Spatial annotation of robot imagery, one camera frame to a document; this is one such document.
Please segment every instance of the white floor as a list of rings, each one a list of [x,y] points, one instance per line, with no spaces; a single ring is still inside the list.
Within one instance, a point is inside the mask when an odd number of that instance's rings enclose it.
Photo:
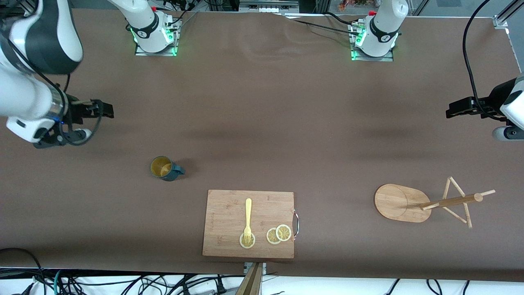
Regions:
[[[198,277],[208,277],[211,275],[201,275]],[[78,282],[84,283],[106,283],[117,281],[129,281],[137,276],[128,277],[86,277],[80,278]],[[168,284],[178,282],[182,276],[166,276]],[[240,285],[242,278],[223,279],[226,289],[236,288]],[[0,295],[20,294],[32,282],[32,279],[11,279],[0,280]],[[308,294],[329,294],[329,295],[384,295],[389,291],[393,284],[393,279],[351,279],[351,278],[309,278],[309,277],[275,277],[265,276],[262,284],[262,295],[272,295],[284,291],[282,295],[308,295]],[[465,281],[439,280],[444,295],[462,295]],[[87,295],[120,295],[128,284],[110,286],[84,286]],[[139,283],[136,284],[128,295],[138,294]],[[159,286],[162,293],[165,288]],[[190,289],[192,295],[209,294],[215,289],[215,282],[209,281]],[[53,290],[48,288],[49,295]],[[35,284],[31,295],[43,294],[42,284]],[[147,288],[144,295],[159,295],[160,291],[155,288]],[[513,282],[490,282],[472,281],[467,289],[467,295],[521,295],[524,294],[524,283]],[[397,284],[392,295],[433,295],[426,286],[425,280],[402,279]]]

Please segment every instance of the wooden post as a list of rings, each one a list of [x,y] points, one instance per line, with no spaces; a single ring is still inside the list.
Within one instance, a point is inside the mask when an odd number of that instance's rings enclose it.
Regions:
[[[450,206],[460,205],[463,203],[482,202],[482,199],[483,199],[483,196],[481,194],[471,194],[471,195],[466,195],[464,197],[442,199],[437,202],[424,203],[424,204],[420,204],[419,207],[422,210],[428,210],[431,208],[450,207]]]
[[[262,284],[262,275],[264,267],[262,262],[255,262],[247,272],[244,280],[236,290],[235,295],[259,295],[260,285]]]

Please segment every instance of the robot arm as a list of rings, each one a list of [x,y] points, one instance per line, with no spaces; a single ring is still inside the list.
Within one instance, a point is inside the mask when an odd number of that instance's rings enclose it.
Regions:
[[[153,12],[146,0],[108,1],[124,14],[144,51],[158,52],[173,43],[172,16]],[[73,131],[72,124],[82,124],[82,118],[112,118],[112,105],[78,103],[34,77],[70,74],[82,57],[68,0],[38,0],[30,16],[0,20],[0,115],[8,117],[7,127],[38,148],[89,140],[89,130]],[[64,123],[70,127],[66,140]]]
[[[497,116],[506,126],[493,130],[493,137],[500,141],[524,141],[524,74],[496,86],[488,97],[480,98],[477,105],[473,97],[450,103],[446,117],[476,115],[487,118],[486,113]]]
[[[406,0],[383,0],[377,14],[364,18],[366,34],[356,46],[367,55],[384,56],[395,45],[398,29],[408,15]]]

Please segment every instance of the yellow fork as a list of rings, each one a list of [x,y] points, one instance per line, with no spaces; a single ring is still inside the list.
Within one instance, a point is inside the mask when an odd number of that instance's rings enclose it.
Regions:
[[[246,227],[244,228],[244,245],[251,243],[251,228],[249,223],[251,222],[251,199],[246,199]]]

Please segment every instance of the metal handle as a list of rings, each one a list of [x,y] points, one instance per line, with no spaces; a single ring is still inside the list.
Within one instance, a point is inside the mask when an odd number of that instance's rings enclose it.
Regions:
[[[296,216],[297,218],[297,232],[295,233],[295,235],[293,236],[293,240],[296,240],[297,239],[297,235],[298,235],[298,231],[300,230],[300,221],[298,219],[298,213],[297,213],[297,210],[296,209],[293,209],[293,214]]]

